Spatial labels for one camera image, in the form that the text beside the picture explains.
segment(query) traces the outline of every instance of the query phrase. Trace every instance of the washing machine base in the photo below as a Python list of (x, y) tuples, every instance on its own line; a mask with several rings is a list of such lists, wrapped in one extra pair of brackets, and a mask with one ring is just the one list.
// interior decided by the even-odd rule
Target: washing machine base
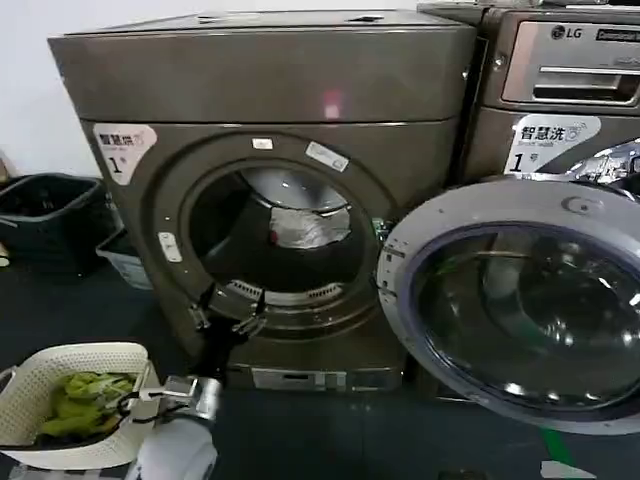
[(237, 347), (228, 370), (238, 388), (384, 391), (402, 383), (406, 351), (381, 312), (347, 332), (305, 342), (253, 338)]

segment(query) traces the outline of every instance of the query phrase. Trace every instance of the plastic bin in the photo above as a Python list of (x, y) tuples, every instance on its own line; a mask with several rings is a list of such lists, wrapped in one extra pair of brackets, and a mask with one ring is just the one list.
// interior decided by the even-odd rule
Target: plastic bin
[(142, 290), (151, 290), (151, 282), (142, 266), (138, 252), (129, 241), (127, 231), (122, 229), (105, 240), (96, 253), (111, 262), (129, 285)]
[(99, 263), (96, 245), (112, 231), (100, 180), (34, 175), (0, 192), (0, 243), (12, 262), (84, 274)]

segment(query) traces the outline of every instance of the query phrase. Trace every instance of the washing machine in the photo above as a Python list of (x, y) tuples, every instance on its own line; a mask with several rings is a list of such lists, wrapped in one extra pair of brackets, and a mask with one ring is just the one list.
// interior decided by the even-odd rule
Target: washing machine
[(477, 48), (451, 189), (385, 242), (387, 318), (425, 371), (495, 412), (640, 431), (637, 10), (421, 9), (476, 26)]
[(256, 333), (231, 385), (358, 391), (401, 381), (376, 265), (446, 180), (475, 38), (409, 11), (209, 13), (50, 46), (185, 348), (214, 312)]

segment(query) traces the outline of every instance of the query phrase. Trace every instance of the dark floor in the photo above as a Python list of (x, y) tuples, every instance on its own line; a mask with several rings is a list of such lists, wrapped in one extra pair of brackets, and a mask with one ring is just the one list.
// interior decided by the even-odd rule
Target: dark floor
[[(142, 343), (161, 377), (188, 366), (152, 295), (107, 267), (68, 280), (0, 269), (0, 322), (0, 369), (47, 346), (105, 340)], [(491, 480), (533, 480), (549, 459), (536, 428), (405, 390), (359, 396), (229, 390), (214, 435), (216, 480), (443, 480), (449, 477), (442, 472), (461, 469)], [(574, 465), (598, 478), (637, 476), (640, 435), (563, 438)], [(11, 465), (0, 457), (0, 479)]]

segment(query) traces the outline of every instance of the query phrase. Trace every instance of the white wall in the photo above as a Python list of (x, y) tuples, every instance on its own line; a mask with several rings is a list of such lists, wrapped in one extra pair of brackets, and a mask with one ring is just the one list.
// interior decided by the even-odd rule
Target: white wall
[(216, 10), (415, 8), (415, 0), (0, 0), (0, 158), (12, 174), (99, 175), (48, 36)]

